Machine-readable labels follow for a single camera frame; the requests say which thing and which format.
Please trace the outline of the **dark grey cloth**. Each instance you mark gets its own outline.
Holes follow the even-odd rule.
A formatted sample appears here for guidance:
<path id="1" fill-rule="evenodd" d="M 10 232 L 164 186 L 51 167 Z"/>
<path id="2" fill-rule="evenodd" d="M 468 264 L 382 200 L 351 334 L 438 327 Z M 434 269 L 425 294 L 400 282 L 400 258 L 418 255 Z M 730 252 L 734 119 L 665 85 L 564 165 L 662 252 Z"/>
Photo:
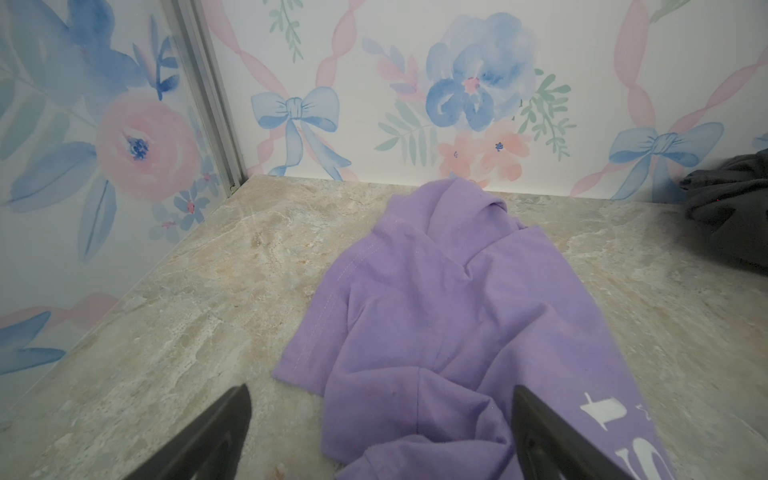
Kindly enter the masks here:
<path id="1" fill-rule="evenodd" d="M 713 252 L 767 269 L 767 151 L 733 157 L 680 182 L 684 213 Z"/>

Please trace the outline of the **purple printed t-shirt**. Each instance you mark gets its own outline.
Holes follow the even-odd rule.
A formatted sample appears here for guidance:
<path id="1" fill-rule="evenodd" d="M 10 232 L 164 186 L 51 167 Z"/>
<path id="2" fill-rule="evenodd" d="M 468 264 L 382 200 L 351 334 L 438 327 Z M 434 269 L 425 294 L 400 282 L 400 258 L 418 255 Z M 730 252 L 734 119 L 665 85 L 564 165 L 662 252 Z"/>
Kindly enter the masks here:
<path id="1" fill-rule="evenodd" d="M 394 196 L 274 370 L 324 400 L 342 479 L 519 479 L 525 386 L 635 479 L 674 469 L 602 312 L 553 242 L 477 185 Z"/>

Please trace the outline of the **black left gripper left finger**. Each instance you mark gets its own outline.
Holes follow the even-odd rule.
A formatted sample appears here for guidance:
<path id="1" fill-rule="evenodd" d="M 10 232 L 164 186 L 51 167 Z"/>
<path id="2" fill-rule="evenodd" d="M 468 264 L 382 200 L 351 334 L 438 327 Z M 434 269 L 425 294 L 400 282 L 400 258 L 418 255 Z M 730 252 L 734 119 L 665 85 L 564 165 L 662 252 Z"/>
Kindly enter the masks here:
<path id="1" fill-rule="evenodd" d="M 247 386 L 228 389 L 126 480 L 235 478 L 251 417 Z"/>

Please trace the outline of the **left corner aluminium post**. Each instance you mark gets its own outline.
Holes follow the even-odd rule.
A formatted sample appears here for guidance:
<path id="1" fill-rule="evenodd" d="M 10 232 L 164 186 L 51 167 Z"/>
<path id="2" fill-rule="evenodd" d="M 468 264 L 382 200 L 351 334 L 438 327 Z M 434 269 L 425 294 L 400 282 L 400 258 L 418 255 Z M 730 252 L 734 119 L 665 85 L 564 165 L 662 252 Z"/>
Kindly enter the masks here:
<path id="1" fill-rule="evenodd" d="M 182 70 L 188 77 L 214 164 L 219 168 L 225 192 L 230 196 L 247 181 L 247 175 L 203 3 L 199 0 L 162 0 L 160 5 L 172 41 L 179 51 Z"/>

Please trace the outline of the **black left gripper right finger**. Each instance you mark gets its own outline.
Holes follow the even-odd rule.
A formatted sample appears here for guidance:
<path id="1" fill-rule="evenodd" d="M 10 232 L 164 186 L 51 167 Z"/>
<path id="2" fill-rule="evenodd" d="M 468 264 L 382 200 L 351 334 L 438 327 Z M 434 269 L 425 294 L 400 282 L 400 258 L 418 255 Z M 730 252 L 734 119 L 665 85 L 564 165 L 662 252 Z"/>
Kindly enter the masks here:
<path id="1" fill-rule="evenodd" d="M 630 477 L 523 385 L 514 388 L 511 429 L 526 480 Z"/>

